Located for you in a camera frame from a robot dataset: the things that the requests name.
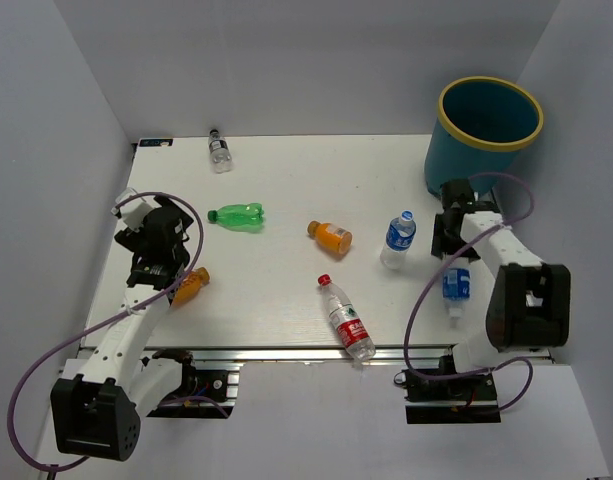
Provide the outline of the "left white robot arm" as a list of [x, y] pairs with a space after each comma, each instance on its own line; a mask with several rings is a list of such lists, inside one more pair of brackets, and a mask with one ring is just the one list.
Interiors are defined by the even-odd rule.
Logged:
[[193, 219], [162, 193], [114, 213], [126, 225], [115, 240], [132, 254], [118, 310], [123, 318], [73, 378], [55, 383], [50, 401], [59, 452], [125, 461], [142, 419], [168, 395], [185, 399], [197, 387], [197, 374], [181, 361], [142, 358], [194, 259], [185, 247]]

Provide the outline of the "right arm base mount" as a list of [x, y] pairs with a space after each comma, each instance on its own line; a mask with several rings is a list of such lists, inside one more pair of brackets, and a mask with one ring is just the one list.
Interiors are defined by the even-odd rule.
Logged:
[[497, 390], [491, 374], [455, 380], [424, 380], [409, 370], [393, 377], [405, 391], [409, 425], [494, 424], [501, 422]]

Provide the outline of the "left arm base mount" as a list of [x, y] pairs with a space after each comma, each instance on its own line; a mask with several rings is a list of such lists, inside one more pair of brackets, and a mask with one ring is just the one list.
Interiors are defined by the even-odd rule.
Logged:
[[159, 350], [144, 355], [142, 369], [156, 360], [174, 360], [182, 365], [181, 385], [148, 414], [152, 418], [225, 419], [237, 398], [240, 366], [233, 362], [195, 359], [191, 351]]

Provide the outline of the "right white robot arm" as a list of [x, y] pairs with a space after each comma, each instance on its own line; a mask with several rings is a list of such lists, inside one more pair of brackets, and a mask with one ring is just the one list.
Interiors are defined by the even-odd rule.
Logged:
[[453, 364], [437, 374], [439, 390], [458, 399], [474, 385], [471, 371], [567, 343], [571, 273], [524, 246], [498, 207], [478, 199], [467, 179], [444, 183], [440, 200], [431, 254], [466, 264], [481, 260], [494, 275], [484, 325], [451, 348]]

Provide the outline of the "blue label water bottle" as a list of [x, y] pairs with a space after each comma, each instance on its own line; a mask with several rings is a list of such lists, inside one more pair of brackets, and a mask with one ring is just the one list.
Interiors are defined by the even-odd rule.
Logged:
[[410, 210], [403, 210], [390, 221], [380, 253], [380, 260], [385, 267], [396, 270], [404, 264], [416, 230], [417, 225]]
[[442, 274], [442, 298], [452, 322], [464, 315], [465, 305], [471, 298], [470, 260], [460, 257], [454, 260]]

